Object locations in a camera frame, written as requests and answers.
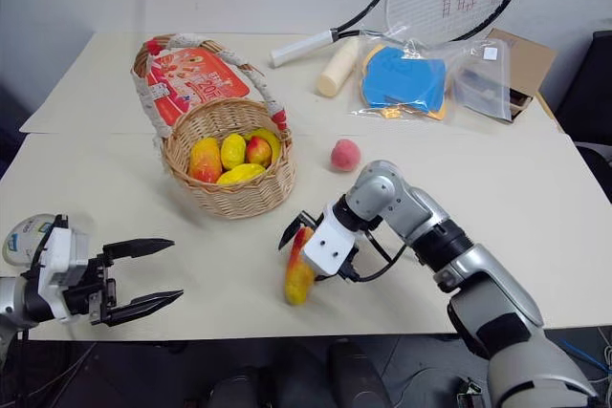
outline racket handle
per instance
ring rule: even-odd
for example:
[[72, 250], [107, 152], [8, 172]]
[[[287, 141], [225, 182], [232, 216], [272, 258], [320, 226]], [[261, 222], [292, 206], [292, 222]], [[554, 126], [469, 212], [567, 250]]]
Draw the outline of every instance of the racket handle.
[[355, 67], [359, 48], [357, 37], [351, 37], [334, 54], [317, 81], [317, 89], [322, 95], [334, 97], [338, 93]]
[[330, 43], [334, 43], [332, 32], [325, 31], [316, 35], [311, 35], [308, 38], [287, 45], [286, 47], [272, 50], [270, 52], [272, 67], [280, 67], [286, 62], [293, 61], [309, 52], [323, 48]]

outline black chair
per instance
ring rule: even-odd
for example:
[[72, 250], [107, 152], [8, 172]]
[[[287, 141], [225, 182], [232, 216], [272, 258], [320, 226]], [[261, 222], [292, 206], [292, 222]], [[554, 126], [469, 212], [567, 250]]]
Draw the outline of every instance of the black chair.
[[[555, 112], [574, 142], [612, 146], [612, 31], [593, 33], [579, 71]], [[578, 150], [612, 203], [612, 166], [597, 151]]]

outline floor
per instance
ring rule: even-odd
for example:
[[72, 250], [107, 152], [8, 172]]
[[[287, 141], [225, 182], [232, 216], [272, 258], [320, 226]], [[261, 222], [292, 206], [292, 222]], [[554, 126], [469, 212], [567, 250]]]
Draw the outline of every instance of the floor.
[[[603, 330], [606, 336], [612, 333], [612, 327]], [[603, 359], [604, 342], [597, 329], [558, 330], [547, 334], [556, 343], [565, 339]], [[328, 346], [337, 339], [323, 336], [157, 345], [97, 343], [91, 350], [93, 343], [33, 341], [28, 350], [29, 392], [43, 387], [72, 363], [80, 362], [80, 365], [30, 397], [30, 407], [180, 408], [187, 406], [186, 400], [205, 399], [215, 382], [239, 367], [276, 365], [283, 359], [298, 356], [300, 367], [281, 376], [291, 381], [281, 406], [334, 407], [327, 388], [325, 356]], [[369, 356], [398, 407], [456, 407], [456, 388], [461, 379], [468, 377], [486, 394], [487, 362], [471, 354], [456, 335], [353, 336], [351, 340]], [[79, 360], [84, 353], [86, 357]], [[576, 361], [589, 379], [603, 377], [603, 371], [582, 360]], [[16, 362], [14, 355], [7, 362], [0, 408], [8, 408], [8, 403], [14, 400]], [[408, 386], [409, 378], [417, 372], [419, 375]], [[605, 385], [597, 384], [596, 389], [603, 391]]]

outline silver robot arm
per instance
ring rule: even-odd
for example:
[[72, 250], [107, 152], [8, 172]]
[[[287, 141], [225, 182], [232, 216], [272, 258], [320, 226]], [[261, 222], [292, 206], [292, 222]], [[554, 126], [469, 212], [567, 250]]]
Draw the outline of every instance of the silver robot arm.
[[373, 161], [334, 205], [304, 248], [321, 273], [335, 274], [355, 235], [382, 218], [433, 271], [452, 325], [469, 349], [490, 360], [492, 406], [586, 407], [597, 393], [542, 329], [536, 302], [493, 255], [474, 244], [423, 190], [388, 161]]

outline table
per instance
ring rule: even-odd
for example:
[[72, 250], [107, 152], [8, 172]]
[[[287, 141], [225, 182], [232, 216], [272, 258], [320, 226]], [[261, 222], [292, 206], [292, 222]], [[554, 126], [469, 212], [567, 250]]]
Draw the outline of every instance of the table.
[[[105, 39], [120, 43], [120, 36]], [[234, 48], [248, 48], [249, 55], [259, 56], [253, 62], [261, 65], [263, 54], [253, 53], [255, 49], [267, 51], [268, 45], [288, 37], [224, 38], [224, 43], [235, 40]], [[437, 199], [533, 295], [548, 327], [612, 323], [612, 311], [601, 308], [597, 300], [609, 295], [612, 259], [607, 233], [612, 207], [571, 140], [538, 104], [531, 104], [511, 126], [466, 111], [455, 114], [448, 124], [399, 122], [383, 132], [380, 128], [389, 126], [389, 121], [346, 116], [340, 105], [350, 94], [327, 100], [304, 89], [313, 84], [317, 72], [312, 71], [324, 65], [326, 56], [313, 56], [302, 67], [294, 63], [267, 72], [271, 85], [288, 101], [298, 158], [295, 189], [287, 202], [269, 213], [227, 222], [196, 208], [163, 172], [152, 130], [144, 116], [128, 108], [131, 104], [140, 110], [128, 87], [120, 89], [123, 83], [109, 91], [124, 101], [124, 119], [111, 117], [104, 108], [112, 104], [104, 105], [97, 97], [91, 110], [77, 112], [76, 120], [66, 116], [66, 107], [78, 106], [70, 93], [79, 91], [75, 83], [66, 81], [70, 83], [71, 75], [85, 66], [82, 59], [91, 47], [90, 43], [58, 84], [59, 90], [24, 126], [54, 134], [29, 134], [0, 182], [0, 234], [35, 213], [62, 212], [90, 232], [92, 255], [102, 244], [123, 239], [173, 239], [176, 246], [164, 252], [118, 261], [112, 274], [122, 303], [154, 290], [182, 288], [185, 295], [149, 317], [116, 328], [91, 327], [84, 321], [70, 327], [50, 322], [34, 329], [33, 338], [167, 340], [451, 332], [445, 308], [448, 297], [411, 254], [372, 283], [332, 279], [316, 285], [311, 300], [301, 307], [284, 302], [287, 254], [278, 254], [275, 248], [284, 227], [301, 209], [319, 212], [358, 174], [329, 169], [329, 152], [339, 133], [361, 147], [364, 161], [396, 162], [409, 182]], [[99, 65], [92, 55], [87, 60]], [[312, 81], [304, 83], [308, 75]], [[129, 91], [133, 91], [131, 82]], [[96, 118], [105, 121], [96, 126]], [[380, 236], [389, 250], [399, 246], [390, 231], [383, 228]], [[380, 258], [368, 256], [370, 252], [358, 257], [363, 272], [379, 266]], [[2, 266], [4, 272], [17, 272]]]

